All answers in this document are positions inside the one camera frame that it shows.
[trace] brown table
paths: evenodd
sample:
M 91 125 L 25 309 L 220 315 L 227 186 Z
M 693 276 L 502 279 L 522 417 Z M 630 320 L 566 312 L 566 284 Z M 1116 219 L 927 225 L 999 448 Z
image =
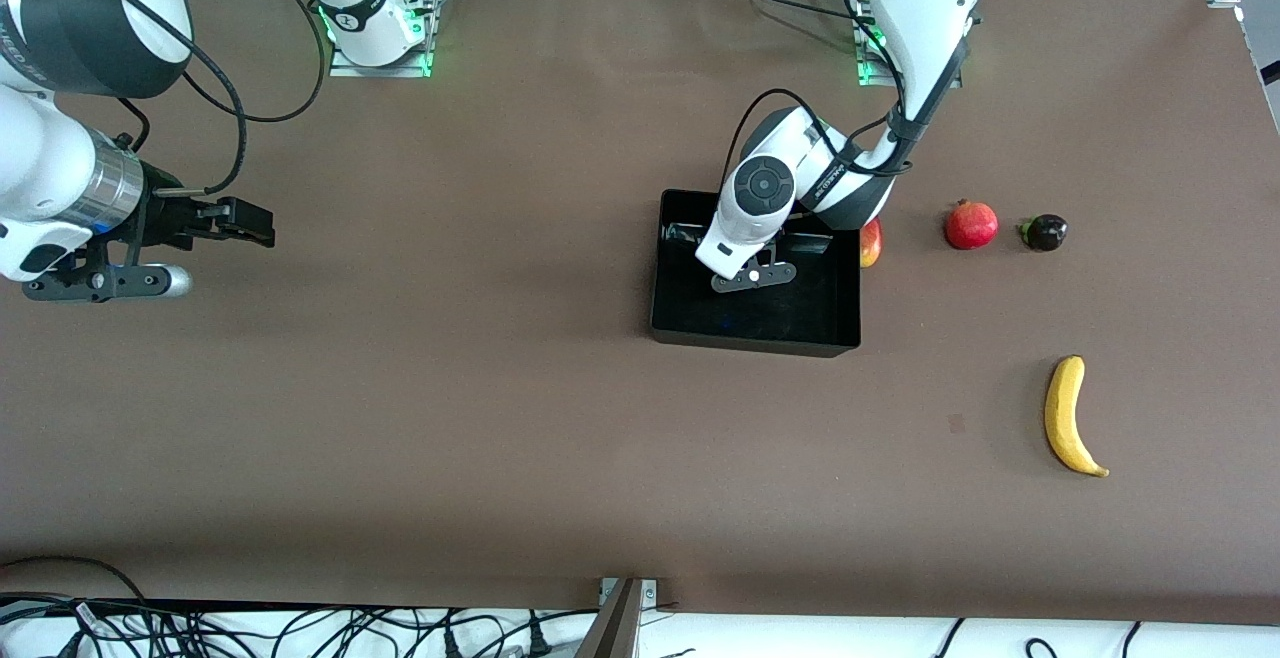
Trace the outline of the brown table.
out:
M 306 95 L 287 0 L 191 1 L 250 110 Z M 233 193 L 275 211 L 274 251 L 155 251 L 196 279 L 175 302 L 3 292 L 0 552 L 169 598 L 584 604 L 639 574 L 690 611 L 1274 620 L 1280 140 L 1239 24 L 980 8 L 883 213 L 863 348 L 795 358 L 650 339 L 657 205 L 716 189 L 760 90 L 883 114 L 846 20 L 456 0 L 431 79 L 334 79 L 253 125 Z M 221 178 L 227 116 L 183 87 L 145 106 L 148 161 Z M 964 197 L 1007 227 L 979 252 L 938 234 Z M 1070 239 L 1029 253 L 1012 227 L 1043 211 Z M 1044 444 L 1069 353 L 1106 480 Z M 120 590 L 61 574 L 5 585 Z

